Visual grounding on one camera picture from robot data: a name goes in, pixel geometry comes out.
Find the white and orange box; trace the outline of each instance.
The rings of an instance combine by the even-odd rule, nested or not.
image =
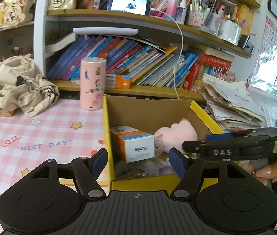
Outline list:
[[[106,88],[130,89],[131,79],[125,75],[106,74]]]
[[[154,135],[129,126],[111,127],[120,149],[120,157],[127,163],[155,157]]]

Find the white bottle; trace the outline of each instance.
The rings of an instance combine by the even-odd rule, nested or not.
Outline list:
[[[178,24],[184,25],[185,16],[186,16],[186,0],[182,0],[180,3],[180,6],[177,9],[176,22]]]
[[[176,20],[177,7],[179,6],[179,3],[180,0],[168,0],[166,13],[170,15],[173,18],[173,20]],[[167,15],[165,16],[165,20],[172,21],[172,19]]]

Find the gray ribbed plate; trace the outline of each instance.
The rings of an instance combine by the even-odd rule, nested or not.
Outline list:
[[[90,202],[70,225],[52,235],[225,235],[205,224],[187,202],[165,192],[119,192]],[[274,235],[266,231],[260,235]]]

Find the barcode label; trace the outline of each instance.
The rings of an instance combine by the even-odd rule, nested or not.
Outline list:
[[[100,4],[100,0],[94,0],[94,5],[93,7],[98,8]]]

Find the purple book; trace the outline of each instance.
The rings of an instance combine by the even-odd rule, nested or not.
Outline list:
[[[84,50],[84,52],[79,55],[75,61],[72,63],[70,68],[67,69],[67,71],[63,74],[61,79],[63,80],[69,80],[72,74],[76,71],[76,69],[80,66],[81,60],[89,55],[90,51],[95,47],[96,43],[100,41],[100,37],[98,36],[95,38],[92,37],[92,42],[89,44],[89,46]]]

